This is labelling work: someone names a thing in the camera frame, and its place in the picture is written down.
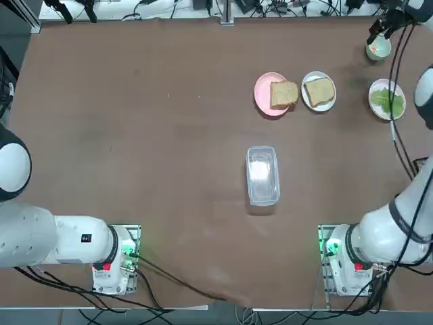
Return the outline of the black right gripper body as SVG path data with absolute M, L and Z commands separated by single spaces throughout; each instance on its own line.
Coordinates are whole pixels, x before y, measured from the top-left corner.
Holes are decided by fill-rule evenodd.
M 413 16 L 400 9 L 388 9 L 382 15 L 382 24 L 384 26 L 406 26 L 413 23 Z

